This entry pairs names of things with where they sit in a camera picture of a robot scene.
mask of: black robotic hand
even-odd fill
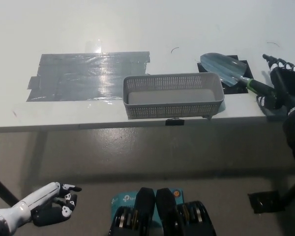
[[[257,96],[261,108],[269,110],[286,106],[290,111],[295,107],[295,65],[283,59],[263,55],[270,68],[270,77],[276,90],[268,96]]]
[[[257,96],[257,102],[261,108],[287,108],[283,130],[295,158],[295,65],[267,55],[263,55],[263,58],[268,62],[275,93],[264,97]]]
[[[32,214],[33,224],[36,226],[46,226],[70,219],[78,198],[76,194],[71,194],[71,191],[80,192],[81,190],[82,188],[80,187],[60,183],[58,197]]]

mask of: silver duct tape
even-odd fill
[[[40,87],[40,78],[37,76],[32,76],[29,80],[28,89],[38,89]]]
[[[31,79],[31,93],[28,101],[80,101],[80,100],[115,100],[122,99],[123,79],[131,75],[144,75],[149,52],[112,53],[116,60],[97,58],[82,63],[90,55],[101,54],[68,54],[42,55],[42,63],[37,77]]]
[[[149,52],[90,53],[90,54],[43,54],[39,65],[87,64],[103,65],[116,63],[147,63]]]

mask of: gray floor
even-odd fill
[[[218,236],[295,236],[295,203],[256,215],[247,197],[295,182],[279,123],[0,134],[0,180],[19,198],[50,181],[83,188],[70,221],[27,224],[17,236],[105,236],[112,196],[142,186],[178,187],[185,201],[202,201]]]

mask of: black tripod leg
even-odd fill
[[[248,196],[256,214],[283,211],[292,201],[295,201],[295,184],[282,197],[278,191],[253,193]]]
[[[0,198],[10,207],[18,203],[18,199],[0,182]]]
[[[283,207],[286,207],[293,200],[295,200],[295,184],[281,197],[281,204]]]

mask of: blue box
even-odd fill
[[[173,196],[175,197],[176,203],[183,203],[183,192],[180,188],[170,188]],[[114,219],[115,213],[119,207],[133,207],[136,201],[138,191],[132,192],[123,192],[119,193],[112,198],[112,221]],[[153,215],[153,223],[152,227],[160,228],[162,227],[161,219],[159,218],[157,208],[155,206],[154,215]]]

